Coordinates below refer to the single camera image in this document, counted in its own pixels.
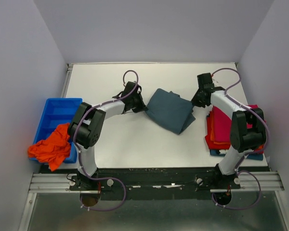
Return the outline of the teal grey t-shirt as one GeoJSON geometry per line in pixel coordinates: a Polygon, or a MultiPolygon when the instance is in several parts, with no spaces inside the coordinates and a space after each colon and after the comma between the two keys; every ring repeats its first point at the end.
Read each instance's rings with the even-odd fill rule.
{"type": "Polygon", "coordinates": [[[192,103],[180,95],[157,89],[145,113],[157,125],[179,135],[195,121],[193,108],[192,103]]]}

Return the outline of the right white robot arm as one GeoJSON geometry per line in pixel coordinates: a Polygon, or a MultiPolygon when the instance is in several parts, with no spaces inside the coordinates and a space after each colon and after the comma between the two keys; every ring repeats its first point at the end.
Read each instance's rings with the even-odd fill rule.
{"type": "Polygon", "coordinates": [[[196,107],[213,105],[231,119],[230,148],[218,164],[219,171],[212,176],[216,188],[224,188],[229,183],[228,175],[234,175],[250,154],[262,154],[269,136],[260,108],[250,108],[231,96],[227,90],[214,85],[211,73],[197,76],[198,90],[191,102],[196,107]]]}

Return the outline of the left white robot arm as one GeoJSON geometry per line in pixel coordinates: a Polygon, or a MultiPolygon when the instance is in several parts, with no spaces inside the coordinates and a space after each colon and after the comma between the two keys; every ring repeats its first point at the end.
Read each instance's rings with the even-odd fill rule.
{"type": "Polygon", "coordinates": [[[78,171],[83,174],[80,183],[86,190],[92,190],[97,185],[97,178],[93,175],[97,171],[94,146],[101,136],[104,121],[128,111],[146,111],[141,92],[140,85],[129,81],[124,91],[107,102],[96,106],[88,103],[79,105],[67,132],[78,151],[78,171]]]}

